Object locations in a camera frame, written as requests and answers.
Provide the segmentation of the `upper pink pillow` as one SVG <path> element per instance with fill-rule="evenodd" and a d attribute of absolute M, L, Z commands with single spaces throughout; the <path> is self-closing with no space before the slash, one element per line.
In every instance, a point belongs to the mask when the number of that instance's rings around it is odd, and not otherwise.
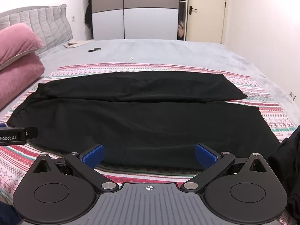
<path fill-rule="evenodd" d="M 42 40 L 25 23 L 1 30 L 1 70 L 29 53 L 43 48 Z"/>

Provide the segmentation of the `pink pillow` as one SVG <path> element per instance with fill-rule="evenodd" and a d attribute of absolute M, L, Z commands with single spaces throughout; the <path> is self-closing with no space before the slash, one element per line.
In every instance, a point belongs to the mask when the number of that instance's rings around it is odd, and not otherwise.
<path fill-rule="evenodd" d="M 1 70 L 29 53 L 43 48 L 42 40 L 25 23 L 1 30 Z"/>
<path fill-rule="evenodd" d="M 44 70 L 40 57 L 34 53 L 21 57 L 1 70 L 1 109 L 38 80 Z"/>

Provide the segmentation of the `grey padded headboard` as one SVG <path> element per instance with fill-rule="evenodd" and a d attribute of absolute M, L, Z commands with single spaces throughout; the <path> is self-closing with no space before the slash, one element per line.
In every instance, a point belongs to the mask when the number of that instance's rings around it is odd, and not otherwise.
<path fill-rule="evenodd" d="M 45 52 L 73 39 L 70 23 L 66 16 L 67 5 L 24 7 L 1 13 L 1 29 L 24 23 L 42 40 Z"/>

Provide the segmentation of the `patterned red green blanket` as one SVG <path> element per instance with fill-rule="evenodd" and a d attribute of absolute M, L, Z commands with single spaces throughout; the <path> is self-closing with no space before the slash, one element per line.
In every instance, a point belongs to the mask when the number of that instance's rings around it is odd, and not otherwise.
<path fill-rule="evenodd" d="M 69 77 L 126 71 L 187 71 L 223 74 L 248 96 L 245 100 L 238 100 L 237 104 L 258 107 L 262 117 L 279 141 L 289 137 L 296 129 L 296 124 L 262 84 L 257 83 L 245 73 L 234 73 L 232 70 L 211 70 L 204 66 L 107 62 L 60 67 L 44 77 L 41 82 L 46 83 Z M 17 185 L 39 154 L 41 154 L 41 151 L 31 145 L 1 147 L 1 194 L 9 201 L 12 200 Z M 198 173 L 187 169 L 114 167 L 104 163 L 96 170 L 118 184 L 123 182 L 175 182 L 181 185 Z"/>

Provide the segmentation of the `cream door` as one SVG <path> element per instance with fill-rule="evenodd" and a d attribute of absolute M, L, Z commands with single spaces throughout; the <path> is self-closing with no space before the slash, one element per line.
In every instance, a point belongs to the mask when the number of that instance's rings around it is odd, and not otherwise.
<path fill-rule="evenodd" d="M 186 40 L 221 43 L 226 0 L 188 0 Z"/>

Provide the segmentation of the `grey bed sheet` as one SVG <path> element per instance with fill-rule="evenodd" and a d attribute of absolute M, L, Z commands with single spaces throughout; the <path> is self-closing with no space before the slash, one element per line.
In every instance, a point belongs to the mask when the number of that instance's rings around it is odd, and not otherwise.
<path fill-rule="evenodd" d="M 102 50 L 88 52 L 94 48 Z M 63 66 L 107 62 L 191 66 L 249 75 L 271 94 L 292 122 L 299 125 L 299 106 L 257 67 L 222 44 L 155 39 L 104 40 L 72 49 L 59 45 L 40 54 L 40 59 L 45 67 L 44 76 Z"/>

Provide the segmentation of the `beige cloth on bed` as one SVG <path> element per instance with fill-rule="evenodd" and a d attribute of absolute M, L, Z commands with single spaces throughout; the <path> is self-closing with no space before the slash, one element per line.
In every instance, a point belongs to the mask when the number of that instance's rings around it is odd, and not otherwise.
<path fill-rule="evenodd" d="M 87 43 L 90 43 L 91 41 L 93 40 L 80 40 L 80 41 L 76 41 L 74 39 L 66 42 L 63 44 L 64 47 L 68 48 L 68 49 L 71 49 L 71 48 L 77 48 L 77 47 L 80 47 L 82 45 L 85 45 Z"/>

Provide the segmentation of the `small black object on bed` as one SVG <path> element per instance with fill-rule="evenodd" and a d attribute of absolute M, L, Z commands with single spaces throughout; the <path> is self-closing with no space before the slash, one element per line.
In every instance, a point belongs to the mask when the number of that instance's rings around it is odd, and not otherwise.
<path fill-rule="evenodd" d="M 88 50 L 88 52 L 95 52 L 95 51 L 99 51 L 102 50 L 102 48 L 94 48 L 94 49 L 90 49 Z"/>

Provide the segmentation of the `white grey wardrobe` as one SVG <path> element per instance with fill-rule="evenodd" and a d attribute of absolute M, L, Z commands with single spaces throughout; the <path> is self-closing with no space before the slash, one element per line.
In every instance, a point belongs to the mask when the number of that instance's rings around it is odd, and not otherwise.
<path fill-rule="evenodd" d="M 176 40 L 179 0 L 91 0 L 95 40 Z"/>

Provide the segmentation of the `black pants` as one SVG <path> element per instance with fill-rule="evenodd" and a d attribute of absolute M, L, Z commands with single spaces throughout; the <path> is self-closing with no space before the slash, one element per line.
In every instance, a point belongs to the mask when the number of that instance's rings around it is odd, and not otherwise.
<path fill-rule="evenodd" d="M 32 143 L 82 153 L 96 144 L 105 162 L 202 169 L 202 143 L 238 158 L 268 158 L 280 142 L 257 107 L 222 74 L 145 71 L 95 74 L 39 84 L 10 127 L 36 127 Z"/>

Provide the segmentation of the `lower pink pillow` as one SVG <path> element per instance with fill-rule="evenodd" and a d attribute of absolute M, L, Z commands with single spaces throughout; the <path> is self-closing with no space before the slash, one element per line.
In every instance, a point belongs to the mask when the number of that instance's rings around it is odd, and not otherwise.
<path fill-rule="evenodd" d="M 40 57 L 34 53 L 21 57 L 1 70 L 1 109 L 38 80 L 44 70 Z"/>

